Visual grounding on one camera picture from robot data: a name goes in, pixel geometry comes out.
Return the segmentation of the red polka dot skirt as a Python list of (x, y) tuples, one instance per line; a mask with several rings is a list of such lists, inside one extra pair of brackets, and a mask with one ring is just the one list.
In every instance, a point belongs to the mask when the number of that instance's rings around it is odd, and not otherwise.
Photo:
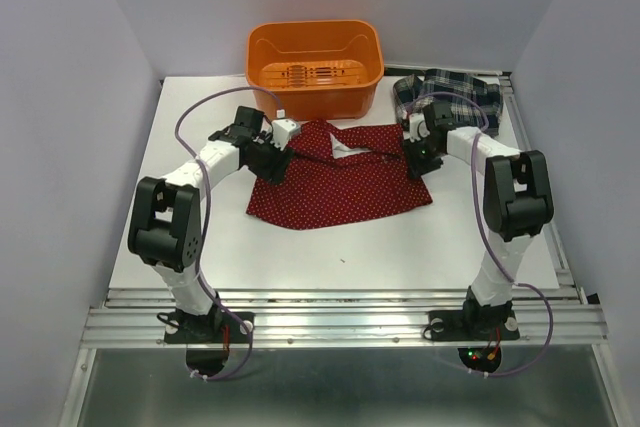
[(291, 230), (376, 220), (427, 206), (421, 179), (409, 177), (398, 124), (338, 128), (305, 123), (290, 146), (284, 181), (257, 179), (246, 213)]

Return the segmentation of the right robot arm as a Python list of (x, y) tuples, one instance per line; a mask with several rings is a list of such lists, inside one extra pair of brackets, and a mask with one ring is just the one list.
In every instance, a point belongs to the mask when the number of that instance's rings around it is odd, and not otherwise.
[(487, 130), (486, 125), (457, 122), (442, 101), (432, 101), (408, 117), (403, 149), (410, 177), (439, 169), (446, 155), (467, 163), (485, 247), (462, 307), (429, 312), (424, 332), (435, 342), (518, 339), (512, 302), (517, 273), (533, 239), (554, 215), (544, 154), (508, 147)]

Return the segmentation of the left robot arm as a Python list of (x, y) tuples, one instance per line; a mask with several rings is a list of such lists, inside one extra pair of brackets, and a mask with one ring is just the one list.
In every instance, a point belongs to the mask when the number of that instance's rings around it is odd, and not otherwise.
[(198, 265), (207, 225), (201, 216), (211, 209), (212, 189), (242, 168), (271, 184), (284, 180), (293, 158), (289, 143), (301, 127), (279, 118), (264, 129), (265, 119), (257, 109), (238, 107), (233, 123), (214, 132), (192, 160), (136, 186), (127, 246), (174, 298), (174, 311), (158, 316), (170, 344), (209, 343), (222, 336), (228, 319)]

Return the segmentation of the navy plaid skirt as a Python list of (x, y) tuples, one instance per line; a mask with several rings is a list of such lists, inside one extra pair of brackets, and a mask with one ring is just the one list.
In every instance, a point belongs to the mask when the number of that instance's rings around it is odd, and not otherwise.
[(411, 72), (392, 87), (395, 120), (405, 131), (409, 116), (421, 112), (434, 101), (447, 102), (454, 121), (463, 126), (486, 126), (486, 133), (499, 133), (503, 95), (498, 84), (489, 84), (467, 73), (446, 69)]

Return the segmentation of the orange plastic basket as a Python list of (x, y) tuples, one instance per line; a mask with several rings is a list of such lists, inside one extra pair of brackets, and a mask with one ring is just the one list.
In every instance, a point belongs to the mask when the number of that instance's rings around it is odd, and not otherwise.
[(268, 23), (247, 39), (245, 78), (270, 119), (361, 118), (383, 74), (378, 33), (362, 20)]

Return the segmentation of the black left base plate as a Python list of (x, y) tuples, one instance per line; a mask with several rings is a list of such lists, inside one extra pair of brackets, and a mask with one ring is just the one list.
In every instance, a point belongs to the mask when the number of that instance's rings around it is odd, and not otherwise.
[(195, 316), (176, 309), (159, 312), (156, 319), (164, 326), (163, 341), (168, 345), (249, 343), (248, 334), (241, 325), (222, 311)]

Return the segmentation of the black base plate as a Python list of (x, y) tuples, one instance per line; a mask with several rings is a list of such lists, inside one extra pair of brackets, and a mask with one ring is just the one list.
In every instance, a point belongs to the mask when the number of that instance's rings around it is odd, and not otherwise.
[(507, 317), (496, 315), (471, 319), (461, 310), (432, 310), (427, 313), (427, 323), (422, 327), (422, 336), (434, 342), (449, 343), (519, 340), (519, 329), (509, 330), (507, 320)]
[(195, 316), (176, 309), (159, 312), (156, 319), (164, 326), (163, 341), (168, 345), (249, 343), (248, 334), (241, 325), (222, 311)]

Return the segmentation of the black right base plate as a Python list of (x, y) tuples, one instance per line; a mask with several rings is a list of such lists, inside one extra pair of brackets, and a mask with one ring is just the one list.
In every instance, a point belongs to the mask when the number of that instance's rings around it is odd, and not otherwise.
[(461, 310), (432, 310), (427, 313), (427, 323), (422, 327), (422, 336), (434, 342), (449, 343), (519, 340), (519, 329), (509, 330), (507, 320), (507, 317), (496, 315), (471, 319)]

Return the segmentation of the aluminium rail frame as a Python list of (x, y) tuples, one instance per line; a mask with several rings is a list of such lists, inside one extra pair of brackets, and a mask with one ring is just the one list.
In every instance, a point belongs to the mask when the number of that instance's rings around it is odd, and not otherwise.
[(427, 313), (459, 307), (482, 258), (468, 167), (448, 161), (430, 207), (291, 232), (248, 217), (242, 171), (214, 197), (207, 279), (256, 316), (240, 375), (191, 379), (156, 315), (173, 306), (149, 266), (121, 247), (85, 323), (65, 426), (627, 426), (602, 308), (576, 283), (554, 225), (521, 268), (542, 289), (514, 294), (521, 336), (508, 376), (465, 373), (450, 344), (421, 335)]

